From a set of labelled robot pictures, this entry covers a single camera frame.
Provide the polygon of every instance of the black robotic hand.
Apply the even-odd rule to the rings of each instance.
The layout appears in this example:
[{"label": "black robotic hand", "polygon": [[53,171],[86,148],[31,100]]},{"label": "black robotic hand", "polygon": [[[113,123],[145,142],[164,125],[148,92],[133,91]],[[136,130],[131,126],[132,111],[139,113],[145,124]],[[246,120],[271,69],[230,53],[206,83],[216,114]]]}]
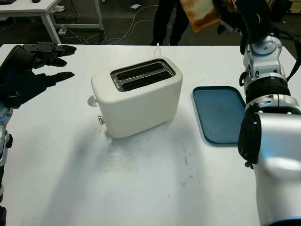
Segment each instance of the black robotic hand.
[{"label": "black robotic hand", "polygon": [[0,102],[6,108],[18,108],[47,87],[74,76],[71,72],[47,76],[34,74],[32,70],[45,65],[64,67],[67,63],[60,57],[75,51],[73,46],[58,46],[52,42],[15,46],[0,66]]}]

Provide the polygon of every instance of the plastic tray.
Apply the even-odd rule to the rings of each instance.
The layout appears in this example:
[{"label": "plastic tray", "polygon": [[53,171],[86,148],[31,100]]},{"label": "plastic tray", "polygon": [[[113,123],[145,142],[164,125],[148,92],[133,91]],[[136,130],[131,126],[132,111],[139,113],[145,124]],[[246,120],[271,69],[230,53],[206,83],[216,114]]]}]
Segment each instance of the plastic tray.
[{"label": "plastic tray", "polygon": [[193,98],[206,140],[215,144],[237,144],[245,102],[230,86],[196,87]]}]

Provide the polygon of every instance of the white toaster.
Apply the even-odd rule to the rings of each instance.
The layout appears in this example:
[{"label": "white toaster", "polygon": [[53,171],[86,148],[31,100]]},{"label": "white toaster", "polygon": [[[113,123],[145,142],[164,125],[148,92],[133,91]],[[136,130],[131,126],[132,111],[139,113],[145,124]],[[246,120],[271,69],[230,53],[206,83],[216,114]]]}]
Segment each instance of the white toaster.
[{"label": "white toaster", "polygon": [[112,137],[128,137],[174,118],[183,80],[178,67],[161,56],[118,67],[102,70],[91,79]]}]

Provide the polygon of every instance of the white desk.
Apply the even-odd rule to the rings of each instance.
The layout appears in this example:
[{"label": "white desk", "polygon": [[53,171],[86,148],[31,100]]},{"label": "white desk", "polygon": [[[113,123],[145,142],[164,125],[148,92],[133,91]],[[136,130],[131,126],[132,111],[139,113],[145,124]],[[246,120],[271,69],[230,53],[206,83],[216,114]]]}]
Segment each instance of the white desk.
[{"label": "white desk", "polygon": [[0,16],[40,16],[51,40],[61,44],[50,14],[51,9],[60,1],[61,0],[41,0],[38,3],[33,3],[32,0],[17,0],[9,5],[0,5]]},{"label": "white desk", "polygon": [[[12,47],[0,48],[0,62]],[[243,92],[239,47],[161,47],[184,75],[177,115],[125,139],[109,137],[98,108],[88,106],[90,78],[127,58],[153,56],[155,47],[76,47],[64,68],[76,76],[15,110],[8,124],[14,143],[1,204],[8,226],[259,225],[253,171],[236,147],[204,140],[191,100],[196,86]],[[294,59],[286,49],[281,61],[289,73]],[[298,71],[289,85],[299,101],[300,83]]]}]

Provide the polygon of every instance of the dark floor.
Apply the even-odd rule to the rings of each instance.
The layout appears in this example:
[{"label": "dark floor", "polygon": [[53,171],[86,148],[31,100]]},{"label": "dark floor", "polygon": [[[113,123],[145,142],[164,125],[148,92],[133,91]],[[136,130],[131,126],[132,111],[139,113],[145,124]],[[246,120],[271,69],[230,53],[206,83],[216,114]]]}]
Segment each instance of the dark floor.
[{"label": "dark floor", "polygon": [[[80,23],[97,23],[94,3],[92,0],[73,0]],[[156,6],[143,9],[135,18],[135,26],[128,32],[127,38],[111,40],[123,37],[129,29],[135,13],[142,7],[156,5],[158,0],[107,0],[101,3],[100,7],[105,26],[103,32],[76,30],[68,31],[65,36],[60,36],[65,44],[118,44],[118,45],[149,45],[152,39],[153,18]],[[141,4],[138,9],[132,9],[133,4]],[[70,0],[62,0],[60,5],[66,6],[66,11],[55,15],[57,23],[74,23],[74,11],[71,12]],[[286,15],[286,23],[279,23],[278,26],[296,35],[301,35],[301,15]],[[170,28],[168,28],[165,45],[168,45]],[[0,27],[0,45],[4,43],[35,43],[37,41],[50,41],[48,33],[39,18],[16,18],[15,23],[10,26]],[[194,33],[188,27],[179,45],[239,45],[240,37],[237,34],[225,33],[217,35],[217,26],[212,26],[202,32]],[[283,41],[284,46],[296,57],[293,43]]]}]

